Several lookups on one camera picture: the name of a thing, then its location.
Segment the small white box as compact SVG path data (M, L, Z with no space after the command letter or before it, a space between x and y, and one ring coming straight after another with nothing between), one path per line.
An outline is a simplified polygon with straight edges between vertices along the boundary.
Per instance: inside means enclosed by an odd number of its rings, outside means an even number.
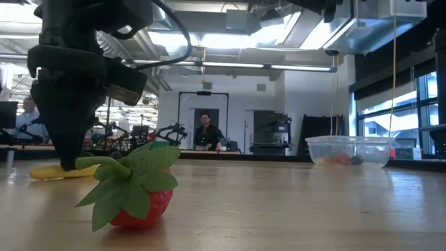
M398 160L421 160L422 149L415 148L397 148L395 149L395 158Z

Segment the long linear ceiling light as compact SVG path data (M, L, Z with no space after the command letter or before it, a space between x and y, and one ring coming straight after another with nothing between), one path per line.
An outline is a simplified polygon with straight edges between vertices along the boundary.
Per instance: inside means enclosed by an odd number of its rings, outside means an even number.
M277 65L277 64L232 63L232 62L214 62L214 61L181 61L177 63L169 63L169 66L249 68L249 69L262 69L262 70L289 70L289 71L322 72L322 73L337 72L337 68L332 66Z

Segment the standing person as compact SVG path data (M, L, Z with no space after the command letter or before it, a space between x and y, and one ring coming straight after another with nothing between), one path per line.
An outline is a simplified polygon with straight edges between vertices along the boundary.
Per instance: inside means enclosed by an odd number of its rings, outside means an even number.
M201 114L201 123L202 126L197 128L194 134L196 150L220 151L221 139L224 137L222 131L211 124L211 117L207 112Z

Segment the black rectangular stand frame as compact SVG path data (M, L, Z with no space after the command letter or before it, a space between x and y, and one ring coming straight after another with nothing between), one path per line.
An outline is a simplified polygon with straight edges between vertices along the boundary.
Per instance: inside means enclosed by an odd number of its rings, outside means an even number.
M177 122L185 126L189 135L181 142L185 143L188 150L196 150L194 134L197 128L202 126L201 114L207 112L211 117L211 124L217 126L223 134L221 150L226 150L228 119L229 119L229 94L213 93L211 91L180 91L178 94Z

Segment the seated person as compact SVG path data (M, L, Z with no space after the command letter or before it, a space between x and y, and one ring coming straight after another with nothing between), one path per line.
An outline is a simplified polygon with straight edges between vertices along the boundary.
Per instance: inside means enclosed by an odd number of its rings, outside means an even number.
M47 129L43 124L32 121L40 118L40 113L31 96L23 100L23 112L16 117L14 136L18 139L33 140L34 136L40 137L42 142L49 140Z

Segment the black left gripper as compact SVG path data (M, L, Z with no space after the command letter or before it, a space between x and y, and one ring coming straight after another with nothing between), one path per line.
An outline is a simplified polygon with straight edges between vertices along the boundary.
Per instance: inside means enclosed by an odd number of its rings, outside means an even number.
M36 82L31 96L49 138L60 158L63 171L75 170L86 131L95 123L95 111L105 102L108 58L101 54L56 45L36 45L27 54L27 67ZM69 158L64 152L61 101L74 98L70 115Z

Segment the black leaning panel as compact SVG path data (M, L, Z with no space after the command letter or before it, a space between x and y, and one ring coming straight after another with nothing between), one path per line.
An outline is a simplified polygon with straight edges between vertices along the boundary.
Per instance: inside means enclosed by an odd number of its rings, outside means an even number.
M309 155L309 147L306 138L345 135L343 116L308 116L303 115L297 144L297 156Z

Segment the clear plastic tupperware container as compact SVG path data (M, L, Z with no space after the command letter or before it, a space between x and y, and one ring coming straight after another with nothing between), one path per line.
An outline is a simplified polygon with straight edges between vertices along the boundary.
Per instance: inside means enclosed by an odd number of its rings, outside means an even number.
M315 163L317 158L325 158L329 163L322 166L365 166L384 167L390 159L394 143L391 137L356 137L356 136L319 136L305 140L309 147L309 155ZM328 158L332 153L344 152L350 157L360 155L364 162L361 165L331 163Z

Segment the red toy strawberry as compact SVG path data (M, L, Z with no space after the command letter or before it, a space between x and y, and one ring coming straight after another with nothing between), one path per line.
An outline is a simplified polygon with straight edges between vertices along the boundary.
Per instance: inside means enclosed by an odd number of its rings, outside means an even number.
M81 171L97 167L98 184L78 207L93 205L93 231L106 225L146 229L166 211L178 181L171 166L181 154L177 146L152 147L147 143L125 157L81 157L75 166Z
M328 158L328 160L331 163L336 163L336 164L350 164L351 163L351 157L342 151L332 153L330 155L330 157Z

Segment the yellow toy banana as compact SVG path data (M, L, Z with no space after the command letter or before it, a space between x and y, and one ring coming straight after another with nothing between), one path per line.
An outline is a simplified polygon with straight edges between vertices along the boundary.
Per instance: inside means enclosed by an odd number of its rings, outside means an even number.
M93 165L87 167L86 169L64 171L60 165L50 165L31 170L29 172L29 176L37 181L52 180L58 178L82 178L93 176L98 167L99 165Z

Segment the black equipment cabinet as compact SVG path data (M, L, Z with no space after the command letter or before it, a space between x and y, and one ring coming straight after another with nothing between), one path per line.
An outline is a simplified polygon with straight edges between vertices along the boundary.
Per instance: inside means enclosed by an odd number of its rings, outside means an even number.
M291 117L273 111L254 111L254 155L286 155L291 146Z

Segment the black aluminium table frame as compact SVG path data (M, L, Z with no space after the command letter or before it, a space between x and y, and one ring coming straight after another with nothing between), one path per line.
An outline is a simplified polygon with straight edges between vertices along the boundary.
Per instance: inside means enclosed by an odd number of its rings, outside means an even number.
M15 160L44 160L57 158L55 150L49 149L17 149ZM232 161L264 161L264 162L301 162L311 163L309 156L278 156L278 155L236 155L219 153L182 153L180 159L185 160L232 160ZM416 171L439 172L446 174L446 162L430 160L393 160L386 167L410 169Z

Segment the silver ventilation duct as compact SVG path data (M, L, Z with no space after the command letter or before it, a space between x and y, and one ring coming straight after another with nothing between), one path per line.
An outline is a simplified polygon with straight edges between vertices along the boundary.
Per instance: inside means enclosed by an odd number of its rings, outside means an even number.
M109 58L119 57L136 61L158 59L160 56L144 29L138 31L128 40L119 40L99 31L97 32L97 42L104 55ZM144 92L159 96L162 81L159 68L147 68L141 72L147 76Z

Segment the black background monitor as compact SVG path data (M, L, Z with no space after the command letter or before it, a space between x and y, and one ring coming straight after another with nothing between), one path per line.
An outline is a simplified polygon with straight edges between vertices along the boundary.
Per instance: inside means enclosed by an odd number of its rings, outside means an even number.
M15 101L0 101L0 129L15 128L17 106Z

